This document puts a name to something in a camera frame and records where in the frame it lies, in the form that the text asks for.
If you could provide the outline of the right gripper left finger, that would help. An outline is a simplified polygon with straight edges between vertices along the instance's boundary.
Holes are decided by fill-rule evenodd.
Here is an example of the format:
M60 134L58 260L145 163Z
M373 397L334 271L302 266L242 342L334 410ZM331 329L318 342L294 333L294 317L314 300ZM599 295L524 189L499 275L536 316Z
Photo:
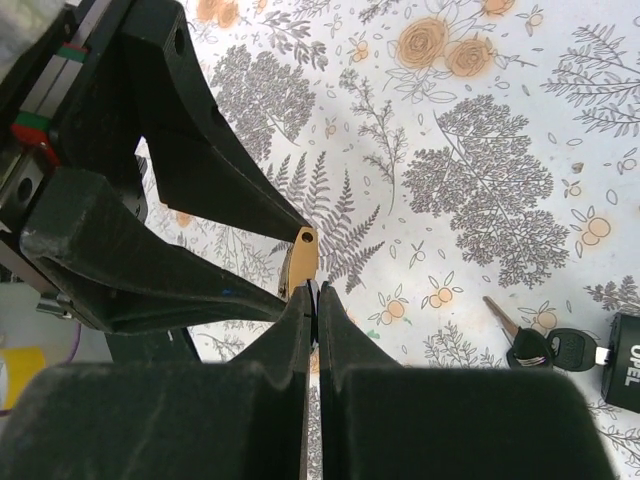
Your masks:
M75 363L27 386L5 479L302 479L311 299L226 363Z

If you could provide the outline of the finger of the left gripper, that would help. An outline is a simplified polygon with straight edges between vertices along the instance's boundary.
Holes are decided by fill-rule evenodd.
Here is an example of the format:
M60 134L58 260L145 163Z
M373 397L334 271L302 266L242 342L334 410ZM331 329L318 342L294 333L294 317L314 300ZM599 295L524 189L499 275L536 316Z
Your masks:
M177 1L135 1L120 30L163 203L292 242L307 221L269 182L220 113Z
M150 231L101 175L60 168L20 235L22 253L72 312L107 333L274 321L275 295Z

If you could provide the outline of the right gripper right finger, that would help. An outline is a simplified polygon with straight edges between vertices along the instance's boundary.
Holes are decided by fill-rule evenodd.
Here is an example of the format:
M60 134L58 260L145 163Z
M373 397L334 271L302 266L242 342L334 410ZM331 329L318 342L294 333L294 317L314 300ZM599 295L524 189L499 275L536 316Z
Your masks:
M546 369L405 367L317 300L327 479L610 479L586 401Z

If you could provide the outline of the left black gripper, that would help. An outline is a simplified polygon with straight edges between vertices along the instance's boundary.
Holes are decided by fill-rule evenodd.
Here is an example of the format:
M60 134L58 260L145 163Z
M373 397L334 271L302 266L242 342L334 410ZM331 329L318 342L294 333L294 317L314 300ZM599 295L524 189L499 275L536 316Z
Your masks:
M104 176L138 219L147 215L136 156L140 124L119 33L130 1L1 4L1 269L43 274L20 232L55 169Z

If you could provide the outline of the brass padlock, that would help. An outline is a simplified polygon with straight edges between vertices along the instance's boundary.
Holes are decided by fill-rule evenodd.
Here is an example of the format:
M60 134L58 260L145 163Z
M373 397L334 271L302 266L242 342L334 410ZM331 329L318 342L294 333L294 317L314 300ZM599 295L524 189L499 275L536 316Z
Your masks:
M312 227L302 227L288 248L281 268L278 295L288 301L294 290L314 280L319 265L318 234Z

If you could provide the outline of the black-headed key bunch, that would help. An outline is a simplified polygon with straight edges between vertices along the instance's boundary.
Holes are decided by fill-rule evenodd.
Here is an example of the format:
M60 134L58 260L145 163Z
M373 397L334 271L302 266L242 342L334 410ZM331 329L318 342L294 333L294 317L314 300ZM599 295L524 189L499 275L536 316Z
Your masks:
M573 328L556 328L543 335L533 328L522 328L489 296L482 298L499 319L510 347L506 361L511 369L559 368L567 372L584 372L606 366L611 350L597 345L587 333Z

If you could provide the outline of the orange black padlock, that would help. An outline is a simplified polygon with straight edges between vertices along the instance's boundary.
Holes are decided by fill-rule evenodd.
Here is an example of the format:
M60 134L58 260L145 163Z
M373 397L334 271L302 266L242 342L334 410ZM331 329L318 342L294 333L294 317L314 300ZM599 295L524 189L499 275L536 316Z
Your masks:
M609 355L603 369L605 403L639 412L639 318L617 313L612 321Z

